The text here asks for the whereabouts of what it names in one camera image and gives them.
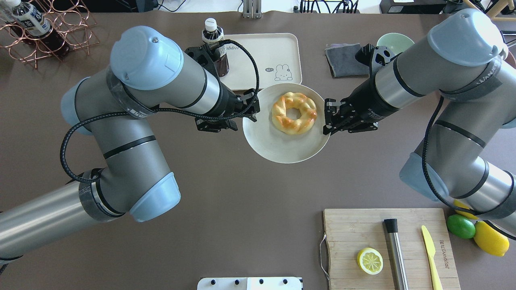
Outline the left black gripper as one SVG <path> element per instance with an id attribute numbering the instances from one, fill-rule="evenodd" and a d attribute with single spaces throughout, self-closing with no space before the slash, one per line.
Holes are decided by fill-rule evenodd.
<path id="1" fill-rule="evenodd" d="M 256 91 L 245 91 L 243 94 L 235 94 L 232 91 L 223 92 L 223 101 L 208 114 L 209 117 L 234 117 L 247 107 L 241 118 L 247 118 L 252 122 L 256 122 L 256 113 L 260 111 L 260 105 Z M 195 118 L 196 127 L 199 131 L 218 133 L 223 129 L 232 129 L 237 131 L 237 125 L 232 120 L 208 120 L 206 118 Z"/>

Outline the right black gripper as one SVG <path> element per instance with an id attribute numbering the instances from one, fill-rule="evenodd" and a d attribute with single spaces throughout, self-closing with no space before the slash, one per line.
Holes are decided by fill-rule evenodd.
<path id="1" fill-rule="evenodd" d="M 375 114 L 373 105 L 378 101 L 378 97 L 376 90 L 356 89 L 341 101 L 324 99 L 323 134 L 333 135 L 345 130 L 350 133 L 376 130 L 379 117 Z"/>

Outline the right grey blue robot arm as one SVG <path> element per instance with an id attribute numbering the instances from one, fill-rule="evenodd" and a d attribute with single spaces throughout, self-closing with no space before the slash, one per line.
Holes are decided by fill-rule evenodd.
<path id="1" fill-rule="evenodd" d="M 380 120 L 438 92 L 401 180 L 446 205 L 448 197 L 461 200 L 465 212 L 515 239 L 515 174 L 479 156 L 499 129 L 515 127 L 515 69 L 506 56 L 498 28 L 475 8 L 455 13 L 404 52 L 364 46 L 356 60 L 369 66 L 369 78 L 341 101 L 325 99 L 323 133 L 376 130 Z"/>

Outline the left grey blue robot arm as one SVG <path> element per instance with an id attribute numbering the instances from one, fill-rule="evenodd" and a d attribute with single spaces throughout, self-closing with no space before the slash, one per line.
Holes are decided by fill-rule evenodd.
<path id="1" fill-rule="evenodd" d="M 198 130 L 237 130 L 234 118 L 259 112 L 258 90 L 234 94 L 219 79 L 212 55 L 231 40 L 186 52 L 147 26 L 128 29 L 114 44 L 109 66 L 81 80 L 61 101 L 71 125 L 60 161 L 71 181 L 1 213 L 1 265 L 90 226 L 129 213 L 145 222 L 181 198 L 147 117 L 177 112 L 195 117 Z M 75 132 L 90 133 L 107 163 L 80 176 L 66 163 Z"/>

